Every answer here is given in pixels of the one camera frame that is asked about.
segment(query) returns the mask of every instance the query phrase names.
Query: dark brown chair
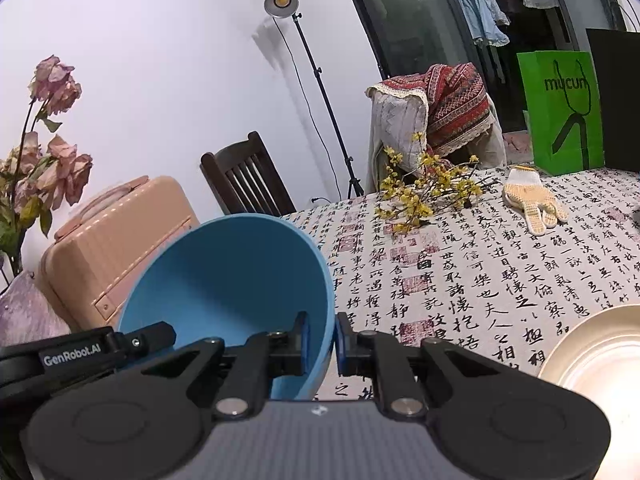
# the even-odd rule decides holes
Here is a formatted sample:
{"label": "dark brown chair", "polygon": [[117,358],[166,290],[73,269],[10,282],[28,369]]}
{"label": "dark brown chair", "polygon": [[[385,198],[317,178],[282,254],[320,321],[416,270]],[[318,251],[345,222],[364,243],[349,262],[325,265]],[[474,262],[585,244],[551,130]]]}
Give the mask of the dark brown chair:
{"label": "dark brown chair", "polygon": [[282,216],[296,210],[258,132],[215,155],[205,153],[200,169],[225,214]]}

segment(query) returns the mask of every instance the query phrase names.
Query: cream plate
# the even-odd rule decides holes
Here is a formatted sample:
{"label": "cream plate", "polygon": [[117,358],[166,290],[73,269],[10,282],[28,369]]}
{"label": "cream plate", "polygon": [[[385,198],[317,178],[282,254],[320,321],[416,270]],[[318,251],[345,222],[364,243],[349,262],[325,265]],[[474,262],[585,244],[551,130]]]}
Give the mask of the cream plate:
{"label": "cream plate", "polygon": [[596,480],[640,480],[640,305],[587,318],[556,345],[538,376],[607,415],[611,443]]}

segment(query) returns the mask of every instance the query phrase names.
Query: white work glove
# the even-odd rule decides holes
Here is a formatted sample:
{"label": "white work glove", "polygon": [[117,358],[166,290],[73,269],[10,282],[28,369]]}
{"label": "white work glove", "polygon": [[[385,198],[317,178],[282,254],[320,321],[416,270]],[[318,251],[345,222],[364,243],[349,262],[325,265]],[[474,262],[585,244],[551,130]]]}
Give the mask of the white work glove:
{"label": "white work glove", "polygon": [[524,213],[529,232],[542,236],[558,222],[566,223],[569,215],[561,203],[542,185],[540,175],[533,168],[515,166],[502,190],[507,205]]}

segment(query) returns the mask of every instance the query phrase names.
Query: suitcase handle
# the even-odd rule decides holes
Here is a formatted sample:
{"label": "suitcase handle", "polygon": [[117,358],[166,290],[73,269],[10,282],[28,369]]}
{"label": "suitcase handle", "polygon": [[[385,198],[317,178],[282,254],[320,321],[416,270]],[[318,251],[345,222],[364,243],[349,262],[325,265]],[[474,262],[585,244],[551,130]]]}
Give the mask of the suitcase handle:
{"label": "suitcase handle", "polygon": [[[112,197],[115,194],[123,193],[123,192],[124,192],[123,194],[124,196],[127,193],[130,193],[131,191],[136,189],[137,187],[142,186],[143,184],[146,184],[148,181],[149,181],[148,175],[139,176],[138,178],[134,178],[133,180],[131,180],[130,182],[127,182],[126,184],[120,184],[119,186],[113,187],[112,189],[109,189],[104,193],[102,193],[101,195],[97,196],[96,198],[91,200],[91,202],[89,202],[86,206],[84,206],[77,214],[71,217],[60,229],[58,229],[55,232],[55,234],[53,235],[54,240],[59,242],[60,240],[62,240],[62,238],[68,236],[73,231],[78,229],[89,218],[92,218],[93,216],[98,214],[100,211],[107,208],[111,204],[107,202],[108,198]],[[85,217],[85,215],[89,211],[91,211],[92,209],[95,209],[100,205],[102,206],[100,210],[98,210],[97,212],[93,212],[91,215]]]}

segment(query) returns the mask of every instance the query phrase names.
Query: tablecloth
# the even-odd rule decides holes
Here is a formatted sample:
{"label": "tablecloth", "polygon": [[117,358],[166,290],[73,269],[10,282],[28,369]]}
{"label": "tablecloth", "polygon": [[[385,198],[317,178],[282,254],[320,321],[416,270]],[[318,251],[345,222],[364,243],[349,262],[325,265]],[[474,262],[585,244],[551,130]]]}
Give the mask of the tablecloth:
{"label": "tablecloth", "polygon": [[[414,345],[436,336],[537,374],[576,324],[640,303],[640,182],[609,169],[544,178],[570,220],[535,237],[502,201],[506,171],[483,176],[496,184],[472,209],[408,235],[376,217],[376,194],[286,218],[316,241],[354,330]],[[317,398],[371,395],[369,380],[338,376],[334,357]]]}

